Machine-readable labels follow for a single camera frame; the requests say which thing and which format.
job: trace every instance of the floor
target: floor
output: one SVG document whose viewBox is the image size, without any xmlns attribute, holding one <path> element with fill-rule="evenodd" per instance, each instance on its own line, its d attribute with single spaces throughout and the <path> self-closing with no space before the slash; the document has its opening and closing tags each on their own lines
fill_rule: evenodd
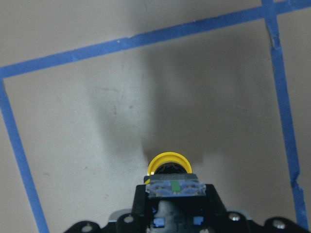
<svg viewBox="0 0 311 233">
<path fill-rule="evenodd" d="M 305 209 L 274 80 L 278 36 L 271 15 L 256 16 L 260 0 L 15 0 L 0 8 L 0 228 L 103 227 L 131 208 L 164 151 L 186 156 L 226 207 L 306 227 L 297 210 L 311 222 L 311 4 L 276 2 Z"/>
</svg>

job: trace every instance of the silver part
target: silver part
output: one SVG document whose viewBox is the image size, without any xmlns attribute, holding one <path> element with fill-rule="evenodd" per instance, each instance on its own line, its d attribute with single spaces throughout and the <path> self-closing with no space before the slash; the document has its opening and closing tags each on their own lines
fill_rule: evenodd
<svg viewBox="0 0 311 233">
<path fill-rule="evenodd" d="M 200 230 L 200 232 L 199 232 L 199 233 L 209 233 L 209 231 L 208 231 L 208 229 L 207 229 L 207 228 L 205 228 L 205 229 Z"/>
<path fill-rule="evenodd" d="M 229 219 L 231 219 L 232 221 L 239 221 L 241 219 L 241 217 L 237 213 L 230 213 L 229 214 Z"/>
<path fill-rule="evenodd" d="M 113 212 L 110 216 L 109 216 L 109 221 L 108 222 L 117 222 L 117 219 L 124 214 L 128 214 L 132 212 L 132 209 L 122 209 L 122 210 L 118 210 Z"/>
<path fill-rule="evenodd" d="M 132 216 L 127 216 L 124 218 L 124 222 L 126 223 L 131 223 L 134 221 L 134 218 Z"/>
<path fill-rule="evenodd" d="M 250 214 L 247 213 L 245 210 L 239 210 L 236 208 L 227 208 L 227 211 L 228 212 L 238 212 L 241 215 L 244 215 L 247 220 L 253 220 L 253 218 L 250 216 Z"/>
<path fill-rule="evenodd" d="M 82 233 L 91 232 L 92 229 L 93 229 L 93 227 L 88 223 L 86 226 L 84 226 L 84 227 L 81 229 L 81 232 L 82 232 Z"/>
<path fill-rule="evenodd" d="M 285 223 L 284 223 L 283 221 L 279 220 L 279 219 L 273 220 L 272 225 L 273 225 L 275 228 L 278 228 L 278 229 L 285 229 L 285 228 L 286 228 Z"/>
</svg>

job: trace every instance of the blue tape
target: blue tape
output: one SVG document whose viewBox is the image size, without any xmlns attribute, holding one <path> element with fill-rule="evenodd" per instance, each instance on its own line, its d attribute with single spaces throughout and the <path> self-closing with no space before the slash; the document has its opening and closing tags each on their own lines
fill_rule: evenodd
<svg viewBox="0 0 311 233">
<path fill-rule="evenodd" d="M 282 2 L 290 6 L 292 1 Z M 273 0 L 262 0 L 264 5 L 273 5 Z M 266 26 L 271 39 L 271 57 L 274 68 L 274 79 L 276 84 L 276 94 L 281 117 L 285 151 L 287 156 L 288 168 L 291 179 L 292 193 L 297 223 L 308 229 L 308 219 L 304 194 L 302 188 L 297 182 L 300 174 L 299 159 L 294 134 L 294 125 L 290 107 L 290 99 L 287 91 L 287 82 L 285 76 L 285 67 L 283 60 L 282 46 L 279 39 L 279 30 L 276 14 L 267 14 L 265 17 Z"/>
<path fill-rule="evenodd" d="M 262 7 L 256 7 L 215 18 L 202 19 L 191 23 L 142 33 L 131 38 L 121 38 L 97 45 L 46 56 L 43 58 L 37 58 L 26 62 L 5 66 L 1 69 L 3 71 L 4 77 L 7 78 L 27 72 L 76 62 L 87 58 L 133 49 L 136 47 L 150 45 L 196 33 L 207 32 L 235 24 L 245 23 L 263 17 L 264 9 Z"/>
<path fill-rule="evenodd" d="M 3 80 L 0 80 L 0 108 L 38 230 L 40 233 L 48 233 L 48 225 L 46 223 L 40 200 L 35 189 L 35 183 L 30 173 L 27 158 L 13 116 L 12 108 L 5 93 Z"/>
</svg>

